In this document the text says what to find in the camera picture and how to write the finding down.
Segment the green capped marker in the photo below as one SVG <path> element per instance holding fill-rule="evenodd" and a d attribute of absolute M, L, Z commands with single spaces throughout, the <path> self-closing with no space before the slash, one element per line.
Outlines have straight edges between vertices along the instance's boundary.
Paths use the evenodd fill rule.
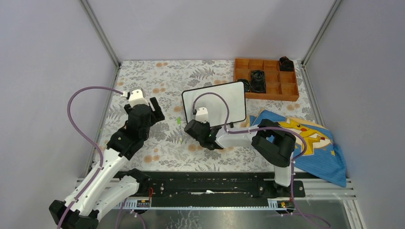
<path fill-rule="evenodd" d="M 181 130 L 181 118 L 177 117 L 177 125 L 178 125 L 178 132 L 179 132 L 179 143 L 182 144 L 182 130 Z"/>

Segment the small whiteboard black frame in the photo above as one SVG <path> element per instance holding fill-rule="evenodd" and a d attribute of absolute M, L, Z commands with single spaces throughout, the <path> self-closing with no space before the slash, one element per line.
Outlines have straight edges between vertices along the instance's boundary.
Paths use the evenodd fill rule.
<path fill-rule="evenodd" d="M 194 119 L 194 109 L 206 107 L 211 127 L 246 119 L 245 92 L 242 82 L 231 82 L 185 90 L 181 94 L 186 123 Z"/>

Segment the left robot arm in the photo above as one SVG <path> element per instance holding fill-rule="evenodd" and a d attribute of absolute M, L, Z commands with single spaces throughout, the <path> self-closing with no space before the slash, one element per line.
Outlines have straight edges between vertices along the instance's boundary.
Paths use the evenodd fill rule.
<path fill-rule="evenodd" d="M 148 191 L 147 177 L 133 169 L 105 190 L 111 179 L 143 147 L 150 128 L 165 116 L 155 97 L 125 105 L 128 119 L 110 138 L 100 164 L 64 200 L 54 200 L 49 211 L 59 229 L 95 229 L 101 219 L 125 198 Z"/>

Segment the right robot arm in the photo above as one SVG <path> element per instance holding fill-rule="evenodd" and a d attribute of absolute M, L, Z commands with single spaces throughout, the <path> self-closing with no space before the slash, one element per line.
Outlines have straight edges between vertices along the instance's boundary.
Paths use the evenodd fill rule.
<path fill-rule="evenodd" d="M 279 197 L 294 196 L 293 152 L 296 140 L 302 137 L 292 130 L 281 127 L 268 119 L 245 128 L 211 127 L 209 123 L 191 120 L 185 133 L 209 150 L 228 147 L 250 147 L 255 149 L 274 167 L 272 191 Z"/>

